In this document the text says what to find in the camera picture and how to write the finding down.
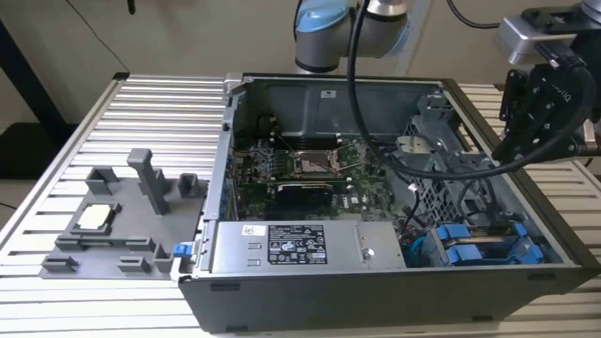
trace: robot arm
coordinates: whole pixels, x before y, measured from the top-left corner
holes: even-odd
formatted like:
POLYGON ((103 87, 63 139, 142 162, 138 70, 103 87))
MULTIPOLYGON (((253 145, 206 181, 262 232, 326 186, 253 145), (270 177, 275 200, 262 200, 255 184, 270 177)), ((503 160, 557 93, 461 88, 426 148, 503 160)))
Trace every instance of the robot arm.
MULTIPOLYGON (((305 0, 295 22, 295 64, 303 72, 327 73, 347 55, 355 10, 346 0, 305 0)), ((405 0, 373 0, 361 30, 358 56, 394 54, 409 33, 405 0)))

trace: blue plastic clip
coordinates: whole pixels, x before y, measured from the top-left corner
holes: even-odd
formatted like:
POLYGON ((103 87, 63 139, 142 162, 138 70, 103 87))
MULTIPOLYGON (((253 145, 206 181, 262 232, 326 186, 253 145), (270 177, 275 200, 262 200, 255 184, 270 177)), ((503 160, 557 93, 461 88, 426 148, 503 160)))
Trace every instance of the blue plastic clip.
POLYGON ((173 257, 191 258, 191 245, 175 244, 175 246, 173 247, 173 257))

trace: power supply label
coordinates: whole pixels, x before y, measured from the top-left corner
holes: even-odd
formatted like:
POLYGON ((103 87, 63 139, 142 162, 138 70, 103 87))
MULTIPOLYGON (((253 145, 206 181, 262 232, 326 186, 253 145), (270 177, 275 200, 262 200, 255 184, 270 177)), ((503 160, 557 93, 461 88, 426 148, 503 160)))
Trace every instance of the power supply label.
POLYGON ((269 225, 270 264, 327 264, 322 225, 269 225))

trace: aluminum extrusion table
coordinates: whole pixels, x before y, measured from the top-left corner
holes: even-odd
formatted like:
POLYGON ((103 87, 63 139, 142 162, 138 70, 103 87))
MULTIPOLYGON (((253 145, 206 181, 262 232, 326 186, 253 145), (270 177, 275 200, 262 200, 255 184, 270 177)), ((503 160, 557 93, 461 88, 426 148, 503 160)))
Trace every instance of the aluminum extrusion table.
MULTIPOLYGON (((166 177, 207 179, 221 129, 221 78, 131 75, 113 80, 0 231, 0 333, 17 337, 207 337, 171 281, 41 280, 39 263, 87 191, 94 165, 134 176, 125 158, 150 148, 166 177)), ((461 86, 495 132, 502 93, 461 86)), ((593 255, 601 259, 601 184, 578 162, 527 173, 593 255)), ((601 337, 601 278, 543 296, 502 323, 271 333, 270 337, 601 337)))

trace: black cable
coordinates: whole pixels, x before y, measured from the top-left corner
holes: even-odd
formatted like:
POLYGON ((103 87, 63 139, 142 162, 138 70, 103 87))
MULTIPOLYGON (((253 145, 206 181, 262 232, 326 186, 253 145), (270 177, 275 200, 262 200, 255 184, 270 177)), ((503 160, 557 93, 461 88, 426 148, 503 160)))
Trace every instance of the black cable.
POLYGON ((454 6, 453 0, 446 0, 446 4, 449 5, 450 11, 453 12, 457 19, 459 19, 459 21, 470 28, 475 28, 478 30, 493 30, 501 25, 501 23, 474 23, 465 16, 462 16, 459 10, 457 9, 457 6, 454 6))
POLYGON ((297 20, 298 20, 298 11, 301 10, 302 0, 297 2, 297 9, 294 10, 294 21, 291 23, 291 34, 294 35, 294 41, 297 41, 297 20))
POLYGON ((17 210, 17 207, 15 207, 15 206, 11 206, 10 204, 6 204, 6 203, 1 203, 1 202, 0 202, 0 206, 5 206, 5 207, 9 208, 9 209, 17 210))
POLYGON ((417 189, 413 191, 413 197, 414 197, 414 202, 413 202, 411 211, 409 211, 405 222, 402 223, 402 226, 398 229, 401 234, 405 232, 406 226, 409 225, 409 221, 414 218, 414 212, 417 211, 417 208, 419 207, 421 200, 419 200, 419 192, 417 189))
POLYGON ((93 30, 89 22, 85 20, 83 16, 81 15, 79 11, 77 10, 77 8, 73 6, 71 2, 69 0, 65 0, 66 4, 73 8, 73 11, 77 13, 78 17, 81 18, 81 20, 83 21, 83 24, 87 26, 87 28, 91 31, 93 36, 95 37, 95 40, 102 44, 103 48, 106 48, 106 50, 110 52, 110 54, 114 56, 114 59, 118 61, 118 63, 121 63, 121 66, 125 68, 125 71, 127 73, 129 72, 129 68, 127 66, 123 64, 123 62, 121 61, 121 59, 118 58, 118 56, 114 54, 113 50, 106 46, 106 44, 103 43, 102 39, 97 36, 95 31, 93 30))
POLYGON ((469 217, 471 217, 473 215, 478 215, 481 213, 486 213, 486 210, 475 210, 471 211, 470 213, 466 213, 465 216, 458 216, 453 219, 453 222, 461 222, 462 220, 467 220, 469 217))
POLYGON ((395 163, 393 166, 391 162, 387 161, 387 158, 383 158, 379 155, 377 145, 373 143, 370 133, 367 127, 365 126, 363 117, 361 115, 361 109, 358 107, 357 100, 357 89, 354 84, 354 74, 355 74, 355 63, 357 63, 357 48, 358 48, 358 37, 361 36, 361 26, 363 24, 365 13, 367 12, 369 0, 363 0, 357 20, 354 22, 354 27, 351 30, 351 38, 350 38, 350 49, 347 52, 347 67, 346 67, 346 85, 347 85, 347 99, 350 103, 350 109, 354 117, 354 123, 357 125, 358 132, 361 134, 361 139, 363 140, 367 148, 378 161, 387 166, 397 177, 401 175, 413 176, 417 178, 427 179, 427 180, 473 180, 479 179, 495 175, 501 175, 509 173, 517 169, 521 169, 525 165, 535 162, 538 158, 546 155, 547 152, 555 151, 557 146, 571 135, 571 132, 581 126, 582 121, 589 117, 590 107, 593 105, 595 99, 595 82, 593 76, 585 67, 577 66, 570 69, 571 75, 577 78, 577 80, 582 83, 582 98, 578 109, 574 112, 573 118, 570 122, 565 125, 563 129, 561 129, 554 137, 543 144, 539 148, 533 150, 529 154, 526 154, 521 159, 505 163, 498 167, 475 170, 469 173, 439 173, 431 171, 417 170, 402 164, 401 161, 395 163))
POLYGON ((269 157, 258 150, 247 150, 247 151, 238 151, 243 154, 258 154, 265 159, 266 164, 266 173, 262 174, 262 177, 265 177, 271 172, 271 163, 269 162, 269 157))
POLYGON ((459 215, 461 215, 463 220, 467 220, 467 215, 466 215, 466 212, 461 208, 462 199, 466 197, 466 193, 467 193, 469 187, 473 186, 477 181, 478 180, 467 181, 465 183, 465 185, 462 186, 462 188, 461 188, 459 195, 457 196, 457 206, 455 207, 457 207, 457 210, 458 210, 459 215))

